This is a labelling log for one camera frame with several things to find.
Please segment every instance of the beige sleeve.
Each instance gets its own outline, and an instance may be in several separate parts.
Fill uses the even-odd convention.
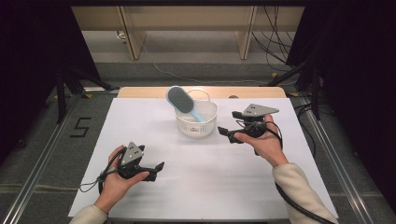
[[[273,169],[275,182],[285,193],[304,209],[338,223],[335,216],[324,206],[319,196],[311,189],[304,171],[294,163],[279,165]],[[288,203],[286,203],[291,223],[318,223],[310,217],[306,217]]]
[[[81,209],[70,221],[71,224],[103,224],[107,220],[107,214],[95,205]]]

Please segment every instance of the black wire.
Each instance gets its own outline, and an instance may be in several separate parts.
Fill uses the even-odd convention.
[[[256,35],[254,33],[252,33],[253,37],[256,39],[256,42],[259,44],[259,46],[264,49],[264,51],[267,54],[270,54],[271,56],[273,56],[274,58],[276,58],[277,60],[279,60],[282,63],[286,63],[286,61],[284,61],[283,59],[279,58],[277,55],[275,55],[271,50],[269,50],[267,47],[264,46],[264,44],[259,40],[259,38],[256,37]]]
[[[272,39],[273,34],[275,34],[276,37],[277,37],[277,41],[278,41],[279,43],[282,43],[282,40],[280,39],[279,33],[278,33],[278,31],[277,31],[277,13],[278,13],[278,11],[279,11],[279,7],[278,7],[278,6],[275,6],[275,7],[274,7],[274,12],[275,12],[275,13],[274,13],[274,23],[272,23],[271,18],[270,18],[270,16],[269,16],[269,14],[268,14],[267,9],[266,9],[265,6],[264,6],[264,11],[265,11],[265,15],[266,15],[267,18],[268,18],[268,21],[270,22],[270,25],[271,25],[272,29],[273,29],[273,32],[271,33],[271,39]],[[283,52],[283,49],[282,49],[282,46],[281,46],[281,45],[279,45],[279,49],[280,49],[280,51],[282,52],[282,55],[283,55],[283,57],[285,58],[285,60],[287,60],[287,58],[286,58],[286,56],[285,56],[285,53]]]
[[[276,133],[276,132],[272,131],[271,129],[267,128],[267,126],[266,126],[267,123],[274,124],[276,126],[277,130],[279,131],[279,133]],[[279,127],[272,121],[266,121],[265,122],[265,130],[270,132],[271,134],[273,134],[279,140],[280,148],[283,148],[283,137],[282,137],[282,132],[280,131]]]
[[[289,32],[285,32],[286,33],[286,35],[289,37],[289,39],[290,39],[290,41],[291,41],[291,43],[293,42],[293,38],[291,38],[291,36],[289,35]]]
[[[254,122],[244,122],[243,120],[236,120],[236,123],[239,124],[239,126],[241,126],[242,128],[249,128],[250,126],[254,125]]]
[[[103,188],[103,182],[105,182],[105,179],[106,179],[106,176],[108,175],[108,169],[110,168],[110,165],[113,163],[113,161],[120,155],[120,154],[122,154],[122,153],[124,153],[125,152],[125,150],[126,150],[126,147],[124,148],[124,149],[122,149],[122,150],[120,150],[120,151],[118,151],[117,152],[117,154],[111,159],[111,161],[107,164],[107,167],[106,167],[106,169],[96,178],[96,180],[95,181],[93,181],[93,182],[91,182],[91,183],[88,183],[88,184],[81,184],[80,186],[79,186],[79,190],[81,190],[81,192],[88,192],[88,191],[90,191],[97,183],[99,183],[99,192],[102,192],[101,190],[100,190],[100,188]],[[87,186],[87,185],[92,185],[90,188],[88,188],[88,189],[86,189],[86,190],[83,190],[81,187],[82,186]]]
[[[276,182],[275,182],[275,185],[276,185],[277,191],[279,192],[279,194],[283,198],[283,200],[285,200],[286,203],[288,203],[291,207],[295,208],[300,213],[304,214],[307,217],[310,217],[310,218],[314,219],[315,221],[317,221],[319,223],[334,224],[330,220],[328,220],[328,219],[326,219],[324,217],[320,217],[320,216],[318,216],[318,215],[316,215],[316,214],[304,209],[299,204],[297,204],[295,201],[293,201]]]
[[[274,44],[278,44],[278,45],[285,46],[285,47],[287,47],[287,48],[291,48],[290,45],[283,44],[283,43],[279,43],[279,42],[276,42],[276,41],[273,40],[273,39],[270,39],[270,37],[268,37],[263,31],[262,31],[262,35],[263,35],[266,39],[268,39],[269,41],[273,42]]]

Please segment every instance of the controller cable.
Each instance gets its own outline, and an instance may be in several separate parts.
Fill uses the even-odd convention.
[[[282,143],[283,141],[282,141],[282,137],[281,137],[281,136],[282,136],[282,133],[280,132],[279,127],[278,127],[274,122],[272,122],[272,121],[266,121],[265,124],[267,124],[267,123],[272,123],[272,124],[274,124],[274,125],[276,126],[276,128],[278,129],[280,135],[277,134],[276,132],[274,132],[274,131],[272,131],[272,130],[270,130],[270,129],[268,129],[268,128],[265,127],[265,130],[266,130],[266,131],[268,131],[268,132],[270,132],[271,134],[273,134],[273,135],[279,140],[280,146],[281,146],[281,148],[282,148],[282,150],[283,150],[283,143]],[[306,210],[305,208],[301,207],[299,204],[297,204],[295,201],[293,201],[293,200],[286,194],[286,192],[285,192],[276,182],[275,182],[275,185],[276,185],[277,191],[279,192],[279,194],[280,194],[280,196],[283,198],[283,200],[285,200],[286,203],[288,203],[291,207],[295,208],[295,209],[296,209],[297,211],[299,211],[300,213],[302,213],[302,214],[304,214],[305,216],[310,217],[310,218],[314,219],[315,221],[317,221],[317,222],[319,222],[319,223],[322,223],[322,224],[334,224],[334,223],[331,222],[330,220],[328,220],[328,219],[326,219],[326,218],[324,218],[324,217],[320,217],[320,216],[318,216],[318,215],[316,215],[316,214],[314,214],[314,213],[312,213],[312,212]]]
[[[117,154],[108,162],[106,169],[96,178],[96,180],[94,182],[88,183],[88,184],[81,184],[79,186],[79,190],[81,190],[81,192],[88,192],[89,190],[91,190],[97,183],[98,184],[98,188],[99,188],[99,194],[102,193],[103,190],[103,183],[105,182],[105,179],[107,177],[107,175],[112,174],[117,172],[117,168],[116,167],[112,167],[110,168],[110,165],[113,163],[113,161],[121,154],[125,153],[126,151],[126,147],[123,148],[122,150],[118,151]],[[87,185],[91,185],[90,188],[84,190],[81,187],[82,186],[87,186]]]

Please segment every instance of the black cable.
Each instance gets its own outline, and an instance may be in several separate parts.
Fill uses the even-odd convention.
[[[301,108],[302,110],[305,109],[308,105],[302,105]],[[265,124],[267,123],[272,123],[276,126],[276,128],[279,131],[278,135],[277,133],[275,133],[274,131],[272,131],[271,129],[268,129],[265,127],[266,131],[272,133],[274,136],[276,136],[276,138],[279,140],[279,143],[281,145],[281,149],[283,150],[283,140],[282,140],[282,133],[279,129],[279,127],[272,121],[266,121]],[[334,224],[333,222],[331,222],[330,220],[324,218],[324,217],[320,217],[306,209],[304,209],[303,207],[301,207],[299,204],[297,204],[295,201],[293,201],[287,194],[286,192],[275,182],[276,185],[276,189],[279,192],[280,196],[283,198],[283,200],[285,200],[286,203],[288,203],[291,207],[295,208],[297,211],[299,211],[300,213],[302,213],[303,215],[310,217],[312,219],[314,219],[315,221],[322,223],[322,224]]]
[[[274,12],[275,12],[275,13],[274,13],[274,23],[272,23],[271,18],[270,18],[270,16],[269,16],[269,14],[268,14],[267,9],[266,9],[265,6],[264,6],[264,11],[265,11],[265,15],[267,16],[268,21],[270,22],[270,25],[271,25],[272,29],[273,29],[273,32],[271,33],[271,39],[272,39],[273,34],[275,34],[276,37],[277,37],[277,41],[278,41],[279,43],[282,43],[282,40],[281,40],[281,38],[279,37],[279,33],[278,33],[278,31],[277,31],[277,13],[278,13],[278,11],[279,11],[279,7],[278,7],[278,6],[275,6],[275,7],[274,7]],[[287,58],[286,58],[286,56],[285,56],[285,53],[283,52],[283,49],[282,49],[282,46],[281,46],[281,45],[279,45],[279,49],[280,49],[280,51],[282,52],[282,55],[283,55],[283,57],[285,58],[285,60],[287,60]]]
[[[293,38],[291,38],[291,36],[289,35],[289,32],[285,32],[286,33],[286,35],[289,37],[289,39],[290,39],[290,41],[291,41],[291,43],[293,42]]]
[[[98,184],[99,194],[102,193],[102,190],[103,190],[103,183],[105,182],[105,179],[106,179],[107,175],[109,175],[107,172],[108,172],[108,169],[110,168],[111,164],[113,163],[113,161],[114,161],[119,155],[125,153],[125,151],[126,151],[126,147],[124,147],[123,149],[121,149],[120,151],[118,151],[117,154],[114,155],[114,157],[111,159],[111,161],[107,164],[106,169],[98,176],[97,180],[98,180],[98,182],[99,182],[99,184]]]
[[[97,183],[99,183],[99,185],[98,185],[98,188],[99,188],[99,193],[101,193],[102,192],[102,189],[103,189],[103,182],[105,182],[105,179],[106,179],[106,177],[107,177],[107,175],[108,174],[110,174],[109,172],[108,172],[108,169],[110,168],[110,165],[113,163],[113,161],[120,155],[120,154],[122,154],[122,153],[124,153],[126,151],[126,147],[124,148],[124,149],[122,149],[122,150],[120,150],[120,151],[118,151],[117,152],[117,154],[111,159],[111,161],[107,164],[107,167],[106,167],[106,169],[96,178],[96,180],[95,181],[93,181],[93,182],[91,182],[91,183],[88,183],[88,184],[81,184],[80,186],[79,186],[79,190],[81,190],[81,192],[88,192],[88,191],[90,191]],[[82,186],[87,186],[87,185],[92,185],[90,188],[88,188],[88,189],[86,189],[86,190],[83,190],[81,187]]]
[[[253,37],[255,38],[257,44],[259,44],[259,46],[267,53],[270,54],[271,56],[273,56],[274,58],[276,58],[277,60],[279,60],[282,63],[286,63],[286,61],[284,61],[283,59],[279,58],[277,55],[275,55],[271,50],[269,50],[267,47],[264,46],[264,44],[259,40],[259,38],[256,37],[256,35],[254,33],[252,33]]]
[[[275,183],[275,185],[276,185],[277,191],[279,192],[279,194],[283,198],[283,200],[285,200],[285,202],[288,203],[291,207],[295,208],[297,211],[304,214],[306,217],[310,217],[319,223],[334,224],[330,220],[328,220],[324,217],[320,217],[320,216],[304,209],[299,204],[297,204],[295,201],[293,201],[277,183]]]
[[[274,44],[278,44],[278,45],[285,46],[285,47],[287,47],[287,48],[291,48],[290,45],[287,45],[287,44],[284,44],[284,43],[279,43],[279,42],[276,42],[276,41],[273,40],[273,39],[270,39],[270,37],[268,37],[263,31],[262,31],[262,35],[263,35],[266,39],[268,39],[268,41],[271,41],[271,42],[273,42]]]

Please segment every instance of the blue scrub brush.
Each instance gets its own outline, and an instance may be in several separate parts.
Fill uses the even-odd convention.
[[[169,88],[166,93],[166,99],[169,104],[181,113],[191,114],[198,122],[206,121],[194,110],[194,101],[181,87],[173,86]]]

